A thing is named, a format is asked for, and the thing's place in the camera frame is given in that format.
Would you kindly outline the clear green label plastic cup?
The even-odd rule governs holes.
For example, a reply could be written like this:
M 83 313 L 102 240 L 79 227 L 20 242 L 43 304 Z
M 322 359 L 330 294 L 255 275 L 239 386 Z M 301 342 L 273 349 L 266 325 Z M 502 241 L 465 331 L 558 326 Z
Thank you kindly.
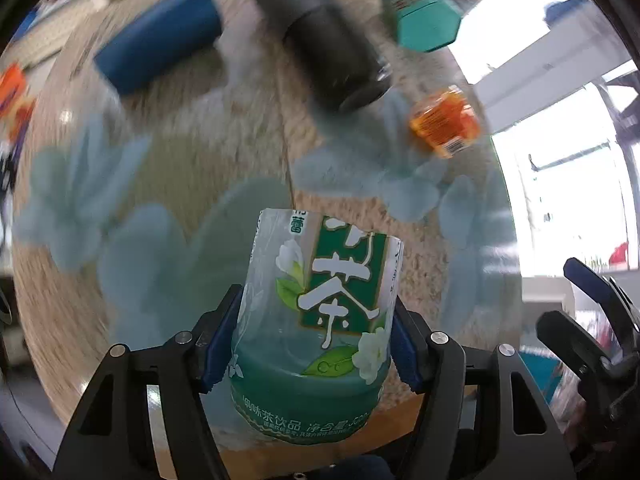
M 368 421 L 390 368 L 404 244 L 316 212 L 258 218 L 229 377 L 270 438 L 337 442 Z

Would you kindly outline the dark blue cup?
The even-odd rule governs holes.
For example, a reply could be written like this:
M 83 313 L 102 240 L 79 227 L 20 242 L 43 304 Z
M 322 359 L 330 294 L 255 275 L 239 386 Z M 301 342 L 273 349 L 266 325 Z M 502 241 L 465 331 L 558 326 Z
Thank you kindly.
M 223 30 L 215 0 L 160 0 L 104 44 L 94 64 L 118 94 L 129 96 L 214 44 Z

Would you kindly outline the orange plastic jar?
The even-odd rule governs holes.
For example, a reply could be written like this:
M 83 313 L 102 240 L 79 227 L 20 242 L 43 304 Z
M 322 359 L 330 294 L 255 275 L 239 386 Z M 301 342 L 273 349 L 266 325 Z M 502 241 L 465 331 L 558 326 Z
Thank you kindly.
M 435 154 L 446 159 L 472 145 L 482 133 L 473 107 L 455 84 L 416 103 L 409 115 L 409 128 Z

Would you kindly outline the teal hexagonal box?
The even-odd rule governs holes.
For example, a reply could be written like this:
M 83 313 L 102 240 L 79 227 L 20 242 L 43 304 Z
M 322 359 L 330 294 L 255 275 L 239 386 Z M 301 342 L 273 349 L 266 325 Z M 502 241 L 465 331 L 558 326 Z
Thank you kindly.
M 458 9 L 449 0 L 381 0 L 383 18 L 393 38 L 416 52 L 433 52 L 457 39 Z

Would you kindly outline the orange shopping bag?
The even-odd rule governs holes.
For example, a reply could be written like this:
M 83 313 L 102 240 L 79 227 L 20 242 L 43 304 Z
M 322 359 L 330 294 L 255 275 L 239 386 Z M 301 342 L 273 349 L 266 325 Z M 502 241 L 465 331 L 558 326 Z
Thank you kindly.
M 29 94 L 26 78 L 16 63 L 1 75 L 0 118 L 1 128 L 13 145 L 26 131 L 36 99 Z

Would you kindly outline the black cylindrical thermos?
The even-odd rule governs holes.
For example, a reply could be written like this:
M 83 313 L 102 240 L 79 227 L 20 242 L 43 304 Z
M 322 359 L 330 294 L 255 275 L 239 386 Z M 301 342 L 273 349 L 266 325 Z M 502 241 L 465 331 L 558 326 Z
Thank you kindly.
M 329 110 L 352 112 L 384 96 L 392 69 L 337 0 L 256 0 Z

